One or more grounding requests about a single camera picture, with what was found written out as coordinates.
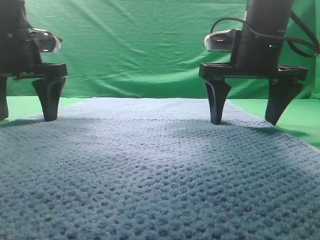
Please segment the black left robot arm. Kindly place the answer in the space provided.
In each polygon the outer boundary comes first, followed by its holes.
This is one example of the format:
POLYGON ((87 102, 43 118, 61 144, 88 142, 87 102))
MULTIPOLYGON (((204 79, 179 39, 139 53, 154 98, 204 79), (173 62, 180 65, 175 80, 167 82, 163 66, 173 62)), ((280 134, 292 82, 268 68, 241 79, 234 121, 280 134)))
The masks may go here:
POLYGON ((63 40, 50 31, 33 27, 23 0, 0 2, 0 119, 9 116, 7 80, 33 79, 44 120, 58 117, 61 93, 68 75, 65 63, 45 63, 42 53, 57 53, 63 40))

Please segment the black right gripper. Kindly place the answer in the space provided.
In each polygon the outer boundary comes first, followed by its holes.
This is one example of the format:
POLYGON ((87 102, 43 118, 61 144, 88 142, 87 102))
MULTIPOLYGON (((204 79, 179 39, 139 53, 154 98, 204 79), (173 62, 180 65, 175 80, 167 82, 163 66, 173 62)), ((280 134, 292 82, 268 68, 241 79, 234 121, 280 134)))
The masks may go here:
POLYGON ((279 64, 284 42, 254 36, 235 29, 229 62, 202 63, 199 76, 205 81, 210 121, 220 125, 231 86, 225 78, 258 78, 268 81, 268 101, 264 119, 276 125, 287 106, 303 90, 298 81, 306 79, 308 69, 279 64))

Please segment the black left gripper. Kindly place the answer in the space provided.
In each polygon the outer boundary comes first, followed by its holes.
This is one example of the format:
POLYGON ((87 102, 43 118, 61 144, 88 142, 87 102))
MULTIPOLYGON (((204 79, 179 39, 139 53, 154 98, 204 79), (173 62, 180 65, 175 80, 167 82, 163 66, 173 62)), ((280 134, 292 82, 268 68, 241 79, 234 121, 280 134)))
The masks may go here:
POLYGON ((9 116, 7 103, 8 77, 23 75, 45 76, 34 80, 32 86, 41 104, 46 122, 58 118, 62 90, 68 75, 65 63, 44 63, 34 40, 24 0, 0 2, 0 120, 9 116))

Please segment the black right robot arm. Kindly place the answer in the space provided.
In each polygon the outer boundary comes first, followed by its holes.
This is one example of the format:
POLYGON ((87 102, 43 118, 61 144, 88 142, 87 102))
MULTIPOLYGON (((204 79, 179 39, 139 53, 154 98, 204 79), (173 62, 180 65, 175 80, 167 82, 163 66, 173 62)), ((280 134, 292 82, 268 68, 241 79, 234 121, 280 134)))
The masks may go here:
POLYGON ((219 125, 231 86, 227 78, 267 79, 268 102, 265 120, 276 125, 291 101, 301 93, 308 70, 300 66, 280 65, 293 1, 249 0, 241 29, 211 30, 204 38, 210 53, 230 53, 229 62, 202 63, 208 95, 210 121, 219 125))

